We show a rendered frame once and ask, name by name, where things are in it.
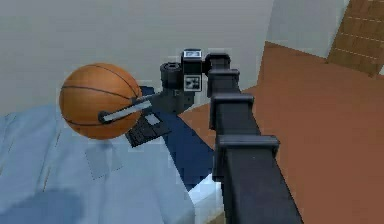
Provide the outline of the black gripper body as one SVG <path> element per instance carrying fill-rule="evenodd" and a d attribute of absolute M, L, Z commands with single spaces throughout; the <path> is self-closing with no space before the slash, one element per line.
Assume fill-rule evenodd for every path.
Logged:
<path fill-rule="evenodd" d="M 160 66 L 162 91 L 156 93 L 152 105 L 156 110 L 181 114 L 194 104 L 194 92 L 184 90 L 184 75 L 178 62 L 167 62 Z"/>

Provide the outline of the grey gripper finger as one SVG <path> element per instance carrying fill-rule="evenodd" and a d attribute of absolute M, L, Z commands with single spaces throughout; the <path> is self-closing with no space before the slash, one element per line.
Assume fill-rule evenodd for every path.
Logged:
<path fill-rule="evenodd" d="M 102 124 L 110 124 L 117 120 L 123 119 L 133 113 L 142 111 L 152 106 L 151 101 L 155 97 L 155 94 L 136 97 L 131 99 L 131 104 L 120 108 L 114 112 L 100 111 L 98 113 L 98 120 Z"/>

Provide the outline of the orange basketball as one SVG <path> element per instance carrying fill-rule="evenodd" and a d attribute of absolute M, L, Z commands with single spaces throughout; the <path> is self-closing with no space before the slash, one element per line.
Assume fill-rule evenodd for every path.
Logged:
<path fill-rule="evenodd" d="M 117 111 L 141 96 L 141 88 L 128 71 L 114 64 L 94 63 L 79 67 L 66 78 L 59 108 L 65 122 L 80 135 L 113 139 L 132 129 L 142 113 L 134 112 L 109 124 L 102 124 L 98 114 Z"/>

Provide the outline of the bed with blue blanket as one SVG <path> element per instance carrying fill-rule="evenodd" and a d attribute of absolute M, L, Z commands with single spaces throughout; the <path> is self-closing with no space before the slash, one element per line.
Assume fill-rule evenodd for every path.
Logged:
<path fill-rule="evenodd" d="M 134 147 L 75 133 L 54 104 L 0 116 L 0 224 L 209 224 L 211 148 L 175 115 L 147 120 L 169 131 Z"/>

